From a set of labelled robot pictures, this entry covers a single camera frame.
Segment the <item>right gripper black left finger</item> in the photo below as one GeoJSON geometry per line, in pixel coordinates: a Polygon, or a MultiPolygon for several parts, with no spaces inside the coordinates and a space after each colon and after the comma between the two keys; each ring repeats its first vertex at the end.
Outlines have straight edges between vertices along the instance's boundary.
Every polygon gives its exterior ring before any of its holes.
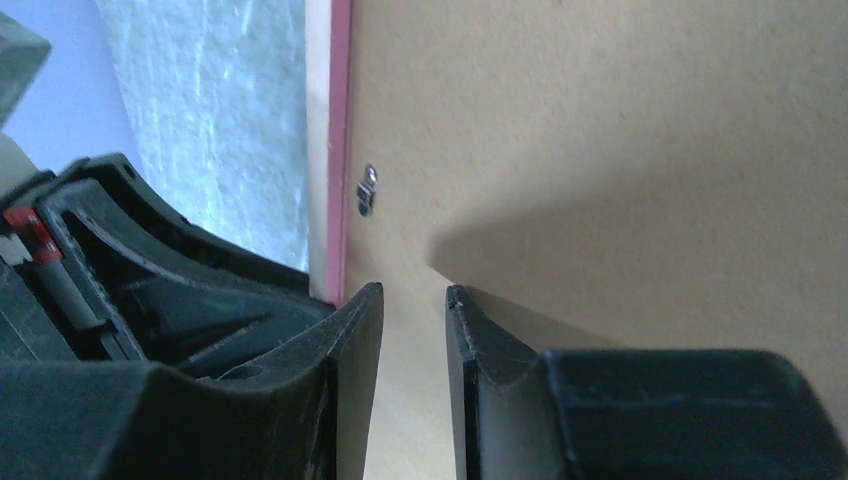
{"type": "Polygon", "coordinates": [[[384,289],[281,346],[194,379],[142,362],[1,367],[5,479],[359,479],[384,289]]]}

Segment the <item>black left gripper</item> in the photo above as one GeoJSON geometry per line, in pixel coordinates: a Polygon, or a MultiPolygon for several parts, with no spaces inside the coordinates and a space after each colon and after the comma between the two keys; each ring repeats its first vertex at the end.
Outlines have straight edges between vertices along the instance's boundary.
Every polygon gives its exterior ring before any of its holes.
{"type": "Polygon", "coordinates": [[[308,276],[191,224],[120,154],[38,171],[1,197],[15,269],[51,324],[39,359],[158,361],[217,377],[331,313],[308,276]]]}

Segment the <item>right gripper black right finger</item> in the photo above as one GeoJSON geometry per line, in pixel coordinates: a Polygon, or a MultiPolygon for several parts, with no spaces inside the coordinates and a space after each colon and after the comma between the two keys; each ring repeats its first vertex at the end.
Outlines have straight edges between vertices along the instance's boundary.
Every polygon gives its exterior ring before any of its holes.
{"type": "Polygon", "coordinates": [[[445,298],[461,479],[843,479],[819,398],[764,350],[549,349],[445,298]]]}

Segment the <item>brown cardboard backing board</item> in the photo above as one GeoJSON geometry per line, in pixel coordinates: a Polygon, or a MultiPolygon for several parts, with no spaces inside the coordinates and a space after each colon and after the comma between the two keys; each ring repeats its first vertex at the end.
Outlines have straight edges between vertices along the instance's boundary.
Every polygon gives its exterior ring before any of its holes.
{"type": "Polygon", "coordinates": [[[365,475],[456,475],[455,283],[535,347],[767,349],[847,429],[843,1],[358,1],[346,287],[365,475]]]}

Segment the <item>pink wooden photo frame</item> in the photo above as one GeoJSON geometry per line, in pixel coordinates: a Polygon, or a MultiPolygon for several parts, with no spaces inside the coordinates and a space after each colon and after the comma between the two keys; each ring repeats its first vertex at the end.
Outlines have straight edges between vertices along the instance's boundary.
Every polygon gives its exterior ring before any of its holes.
{"type": "Polygon", "coordinates": [[[344,300],[351,1],[305,2],[311,295],[344,300]]]}

